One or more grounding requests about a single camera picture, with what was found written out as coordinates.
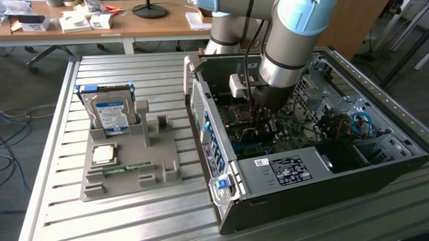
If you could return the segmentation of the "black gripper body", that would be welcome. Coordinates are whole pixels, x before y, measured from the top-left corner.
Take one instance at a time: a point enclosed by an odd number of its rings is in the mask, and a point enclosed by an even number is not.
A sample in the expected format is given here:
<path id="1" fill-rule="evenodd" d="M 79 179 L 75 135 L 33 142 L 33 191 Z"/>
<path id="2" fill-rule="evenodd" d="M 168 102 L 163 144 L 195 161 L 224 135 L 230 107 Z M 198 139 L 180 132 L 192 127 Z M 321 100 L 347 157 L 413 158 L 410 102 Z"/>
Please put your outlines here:
<path id="1" fill-rule="evenodd" d="M 291 95 L 291 87 L 277 88 L 270 85 L 254 89 L 253 100 L 258 108 L 278 112 Z"/>

